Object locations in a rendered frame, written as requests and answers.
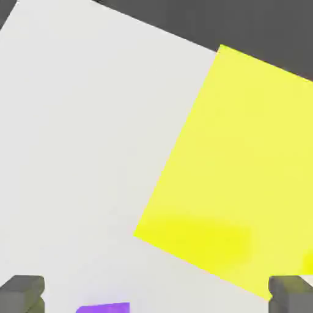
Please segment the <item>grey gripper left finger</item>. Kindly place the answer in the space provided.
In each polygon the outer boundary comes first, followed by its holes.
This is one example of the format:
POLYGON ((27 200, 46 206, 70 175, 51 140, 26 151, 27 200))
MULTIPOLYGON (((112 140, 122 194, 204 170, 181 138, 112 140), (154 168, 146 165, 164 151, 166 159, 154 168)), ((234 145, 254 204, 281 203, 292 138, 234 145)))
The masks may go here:
POLYGON ((0 287, 0 313, 45 313, 43 276, 15 275, 0 287))

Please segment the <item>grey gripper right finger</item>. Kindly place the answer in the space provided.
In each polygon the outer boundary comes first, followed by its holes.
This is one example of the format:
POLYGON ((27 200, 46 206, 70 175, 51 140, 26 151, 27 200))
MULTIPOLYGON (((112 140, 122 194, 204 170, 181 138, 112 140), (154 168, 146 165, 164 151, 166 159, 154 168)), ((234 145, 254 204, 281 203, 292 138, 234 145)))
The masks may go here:
POLYGON ((300 276, 271 276, 268 313, 313 313, 313 286, 300 276))

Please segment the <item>small purple cube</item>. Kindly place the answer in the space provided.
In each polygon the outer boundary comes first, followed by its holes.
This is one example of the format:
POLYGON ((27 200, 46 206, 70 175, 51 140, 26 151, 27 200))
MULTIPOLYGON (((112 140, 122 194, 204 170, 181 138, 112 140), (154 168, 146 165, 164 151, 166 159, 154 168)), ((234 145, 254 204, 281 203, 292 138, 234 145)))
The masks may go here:
POLYGON ((130 303, 126 302, 81 306, 75 313, 130 313, 130 303))

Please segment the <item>large yellow box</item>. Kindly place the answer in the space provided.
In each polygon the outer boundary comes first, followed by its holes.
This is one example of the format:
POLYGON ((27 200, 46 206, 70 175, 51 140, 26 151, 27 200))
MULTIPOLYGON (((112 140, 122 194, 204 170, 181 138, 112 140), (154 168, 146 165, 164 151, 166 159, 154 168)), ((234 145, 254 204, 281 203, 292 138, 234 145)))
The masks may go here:
POLYGON ((313 274, 313 82, 220 46, 134 235, 264 299, 313 274))

